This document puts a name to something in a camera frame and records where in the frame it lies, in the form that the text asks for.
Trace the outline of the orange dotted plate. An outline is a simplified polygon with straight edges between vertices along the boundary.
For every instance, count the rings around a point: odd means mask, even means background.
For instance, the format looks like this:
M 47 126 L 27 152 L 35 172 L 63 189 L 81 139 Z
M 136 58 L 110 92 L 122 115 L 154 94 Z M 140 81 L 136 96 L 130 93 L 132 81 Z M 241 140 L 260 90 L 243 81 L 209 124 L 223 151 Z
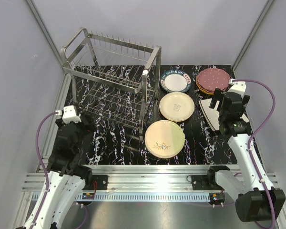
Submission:
M 199 88 L 199 90 L 200 90 L 201 92 L 203 92 L 204 94 L 207 94 L 207 95 L 213 95 L 213 94 L 214 94 L 214 91 L 206 91 L 206 90 L 204 90 L 204 89 L 202 89 L 202 88 Z

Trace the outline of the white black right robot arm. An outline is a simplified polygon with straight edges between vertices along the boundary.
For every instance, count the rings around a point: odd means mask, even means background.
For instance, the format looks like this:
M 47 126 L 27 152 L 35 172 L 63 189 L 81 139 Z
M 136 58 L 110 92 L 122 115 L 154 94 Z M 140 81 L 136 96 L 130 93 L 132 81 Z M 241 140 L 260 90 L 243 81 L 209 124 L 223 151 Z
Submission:
M 240 182 L 227 166 L 211 166 L 206 183 L 211 189 L 221 187 L 229 194 L 242 222 L 270 220 L 274 225 L 286 196 L 268 178 L 252 144 L 251 126 L 241 118 L 249 99 L 248 95 L 215 89 L 209 107 L 219 112 L 219 131 L 237 159 L 243 181 Z

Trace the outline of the pink dotted plate front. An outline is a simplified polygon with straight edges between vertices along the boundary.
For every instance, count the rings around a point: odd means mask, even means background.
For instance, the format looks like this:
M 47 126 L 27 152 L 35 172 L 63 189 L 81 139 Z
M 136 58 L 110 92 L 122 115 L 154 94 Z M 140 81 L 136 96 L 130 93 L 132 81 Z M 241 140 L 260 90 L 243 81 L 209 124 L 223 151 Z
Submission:
M 220 86 L 215 83 L 199 84 L 198 82 L 196 82 L 196 85 L 198 86 L 198 89 L 205 94 L 214 94 L 216 88 L 219 88 L 222 91 L 224 91 L 227 88 L 227 85 Z

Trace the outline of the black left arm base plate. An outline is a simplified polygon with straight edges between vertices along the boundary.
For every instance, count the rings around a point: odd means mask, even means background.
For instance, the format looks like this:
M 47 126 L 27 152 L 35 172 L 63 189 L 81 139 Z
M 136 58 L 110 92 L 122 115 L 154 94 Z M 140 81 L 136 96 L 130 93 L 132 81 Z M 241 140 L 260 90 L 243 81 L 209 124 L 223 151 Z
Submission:
M 92 175 L 86 186 L 87 190 L 106 190 L 108 187 L 108 175 Z

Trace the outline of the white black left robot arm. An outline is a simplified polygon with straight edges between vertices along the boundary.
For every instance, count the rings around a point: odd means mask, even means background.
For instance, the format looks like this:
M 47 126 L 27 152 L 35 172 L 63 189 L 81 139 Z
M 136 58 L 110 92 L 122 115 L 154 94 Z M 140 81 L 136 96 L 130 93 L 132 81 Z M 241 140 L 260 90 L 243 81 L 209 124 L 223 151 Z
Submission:
M 39 148 L 39 135 L 44 122 L 51 116 L 58 116 L 58 132 L 48 164 L 42 162 Z M 92 170 L 79 165 L 81 147 L 91 131 L 84 116 L 57 110 L 48 114 L 40 122 L 36 136 L 36 153 L 45 175 L 39 198 L 30 216 L 21 226 L 23 229 L 60 229 L 63 221 L 82 189 L 95 185 Z

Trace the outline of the cream pink round plate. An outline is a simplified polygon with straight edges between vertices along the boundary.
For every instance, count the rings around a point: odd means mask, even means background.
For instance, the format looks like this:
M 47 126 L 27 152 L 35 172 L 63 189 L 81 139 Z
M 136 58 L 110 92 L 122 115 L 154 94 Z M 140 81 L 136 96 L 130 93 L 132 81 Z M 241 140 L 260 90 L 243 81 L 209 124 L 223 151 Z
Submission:
M 161 159 L 169 159 L 178 155 L 178 152 L 174 151 L 153 151 L 150 152 L 154 157 L 161 158 Z

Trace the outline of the white plate teal rim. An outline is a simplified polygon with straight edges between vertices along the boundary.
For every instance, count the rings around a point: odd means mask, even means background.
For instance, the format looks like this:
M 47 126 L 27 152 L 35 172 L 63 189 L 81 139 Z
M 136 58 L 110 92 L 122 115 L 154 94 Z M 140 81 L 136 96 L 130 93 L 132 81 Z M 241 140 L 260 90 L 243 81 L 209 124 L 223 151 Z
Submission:
M 191 77 L 181 70 L 169 70 L 160 77 L 161 87 L 169 93 L 186 93 L 190 89 L 191 84 Z

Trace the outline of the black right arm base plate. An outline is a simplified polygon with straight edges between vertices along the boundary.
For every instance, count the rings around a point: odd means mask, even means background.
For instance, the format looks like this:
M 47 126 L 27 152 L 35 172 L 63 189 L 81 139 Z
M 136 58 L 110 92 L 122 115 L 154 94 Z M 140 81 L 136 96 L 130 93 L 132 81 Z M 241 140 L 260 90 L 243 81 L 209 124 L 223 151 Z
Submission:
M 207 175 L 191 175 L 191 184 L 192 189 L 196 191 L 222 190 L 220 186 L 209 183 Z

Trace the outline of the white round plate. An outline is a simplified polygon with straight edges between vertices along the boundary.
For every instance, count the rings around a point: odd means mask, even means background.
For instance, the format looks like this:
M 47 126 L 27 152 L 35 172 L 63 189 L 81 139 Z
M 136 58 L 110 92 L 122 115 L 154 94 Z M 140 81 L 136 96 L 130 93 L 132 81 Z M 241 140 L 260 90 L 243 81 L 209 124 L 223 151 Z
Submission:
M 168 120 L 182 122 L 191 117 L 195 105 L 190 96 L 181 92 L 165 95 L 159 102 L 160 113 Z

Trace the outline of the pink dotted plate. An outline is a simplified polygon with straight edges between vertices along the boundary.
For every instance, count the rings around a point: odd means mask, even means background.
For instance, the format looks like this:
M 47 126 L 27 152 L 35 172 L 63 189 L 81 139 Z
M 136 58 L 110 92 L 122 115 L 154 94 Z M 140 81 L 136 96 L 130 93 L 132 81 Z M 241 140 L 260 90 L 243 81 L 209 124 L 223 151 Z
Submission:
M 205 94 L 214 94 L 216 88 L 219 88 L 222 91 L 224 91 L 227 88 L 227 85 L 220 86 L 215 83 L 199 84 L 198 82 L 196 82 L 196 85 L 198 86 L 198 89 Z
M 201 71 L 196 81 L 205 91 L 214 92 L 216 88 L 225 90 L 229 86 L 230 75 L 222 69 L 208 68 Z

